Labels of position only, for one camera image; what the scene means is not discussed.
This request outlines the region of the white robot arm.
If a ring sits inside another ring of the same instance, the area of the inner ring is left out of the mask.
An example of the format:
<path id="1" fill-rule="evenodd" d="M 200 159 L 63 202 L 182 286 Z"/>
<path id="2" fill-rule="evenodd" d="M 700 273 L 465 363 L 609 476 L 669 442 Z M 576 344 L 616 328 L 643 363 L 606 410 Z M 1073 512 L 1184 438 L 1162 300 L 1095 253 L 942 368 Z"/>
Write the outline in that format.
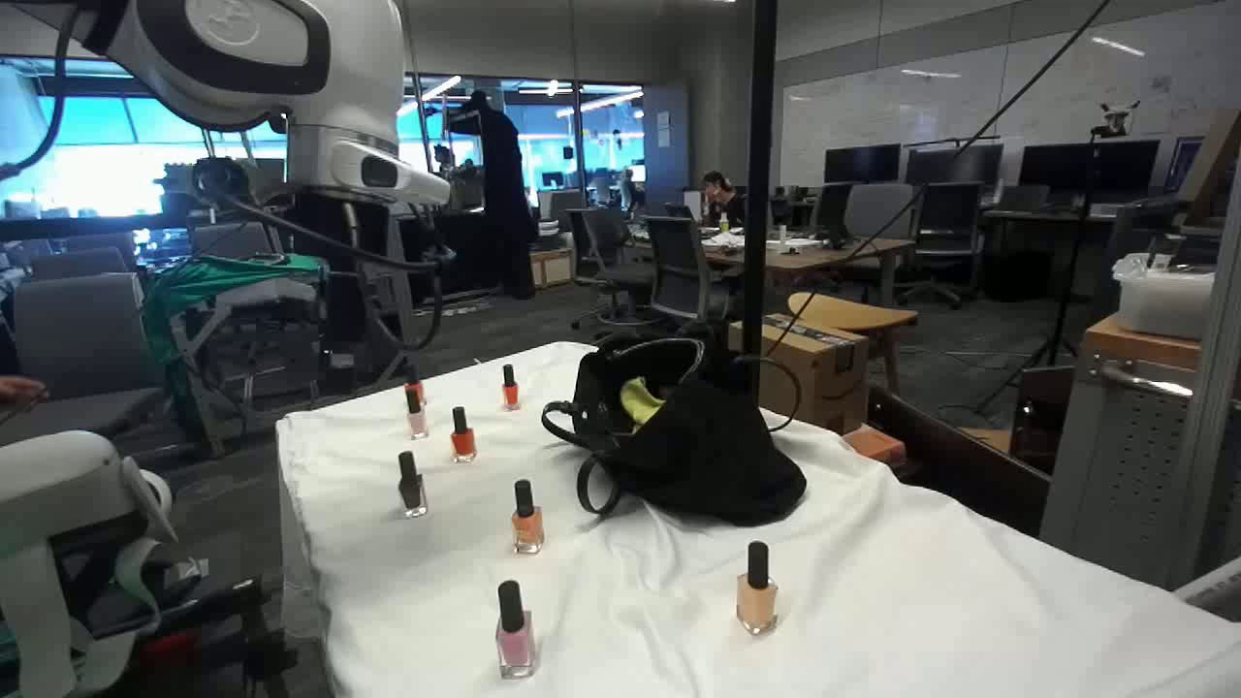
<path id="1" fill-rule="evenodd" d="M 400 0 L 5 0 L 124 65 L 176 116 L 244 133 L 287 122 L 287 184 L 359 202 L 447 206 L 400 155 L 410 65 Z"/>

